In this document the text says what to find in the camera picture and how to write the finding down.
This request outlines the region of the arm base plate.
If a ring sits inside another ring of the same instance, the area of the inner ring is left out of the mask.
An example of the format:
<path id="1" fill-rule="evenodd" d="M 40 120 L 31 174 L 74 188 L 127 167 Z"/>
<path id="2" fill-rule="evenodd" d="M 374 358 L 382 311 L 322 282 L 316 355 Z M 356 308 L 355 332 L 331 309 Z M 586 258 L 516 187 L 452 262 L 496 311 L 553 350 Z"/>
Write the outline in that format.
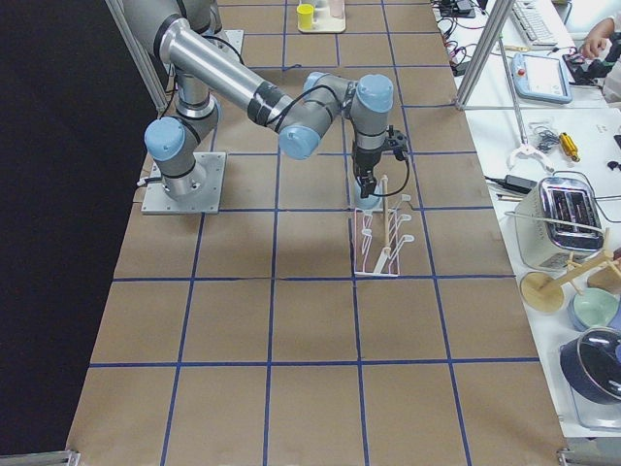
<path id="1" fill-rule="evenodd" d="M 157 163 L 152 163 L 142 203 L 144 214 L 218 214 L 227 153 L 195 151 L 193 155 L 193 171 L 178 179 L 163 176 Z"/>
<path id="2" fill-rule="evenodd" d="M 229 58 L 243 64 L 244 34 L 243 30 L 221 30 L 211 36 L 210 40 Z"/>

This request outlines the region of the person hand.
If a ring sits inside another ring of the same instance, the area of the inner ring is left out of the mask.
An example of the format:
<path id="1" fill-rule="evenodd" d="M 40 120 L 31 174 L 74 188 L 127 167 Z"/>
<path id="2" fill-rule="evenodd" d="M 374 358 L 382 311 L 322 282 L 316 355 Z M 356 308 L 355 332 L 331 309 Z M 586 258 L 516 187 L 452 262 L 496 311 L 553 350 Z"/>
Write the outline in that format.
<path id="1" fill-rule="evenodd" d="M 591 32 L 584 39 L 580 53 L 588 59 L 596 59 L 605 49 L 606 44 L 606 36 L 598 32 Z"/>

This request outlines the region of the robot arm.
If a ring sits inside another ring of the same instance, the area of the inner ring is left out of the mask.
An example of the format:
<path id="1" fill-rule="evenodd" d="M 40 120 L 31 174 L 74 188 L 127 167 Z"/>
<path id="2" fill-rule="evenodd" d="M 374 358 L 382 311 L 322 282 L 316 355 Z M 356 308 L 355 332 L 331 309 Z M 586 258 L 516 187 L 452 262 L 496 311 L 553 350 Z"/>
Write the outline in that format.
<path id="1" fill-rule="evenodd" d="M 384 153 L 404 158 L 405 138 L 388 124 L 394 86 L 387 77 L 350 81 L 313 72 L 302 94 L 292 98 L 248 69 L 236 53 L 218 47 L 222 25 L 216 2 L 125 1 L 122 11 L 134 38 L 155 59 L 216 91 L 255 124 L 274 130 L 280 150 L 292 158 L 310 157 L 335 117 L 348 119 L 361 197 L 376 194 L 374 168 Z"/>

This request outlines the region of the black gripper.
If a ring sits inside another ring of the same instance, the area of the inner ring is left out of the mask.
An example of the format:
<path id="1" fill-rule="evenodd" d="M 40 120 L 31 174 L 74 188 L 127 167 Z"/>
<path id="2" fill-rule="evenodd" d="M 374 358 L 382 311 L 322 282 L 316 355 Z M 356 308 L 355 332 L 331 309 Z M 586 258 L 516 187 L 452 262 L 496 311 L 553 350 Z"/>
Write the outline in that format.
<path id="1" fill-rule="evenodd" d="M 375 196 L 376 176 L 374 169 L 380 161 L 381 155 L 388 150 L 386 143 L 378 148 L 365 149 L 357 143 L 352 144 L 353 173 L 356 177 L 360 197 Z"/>

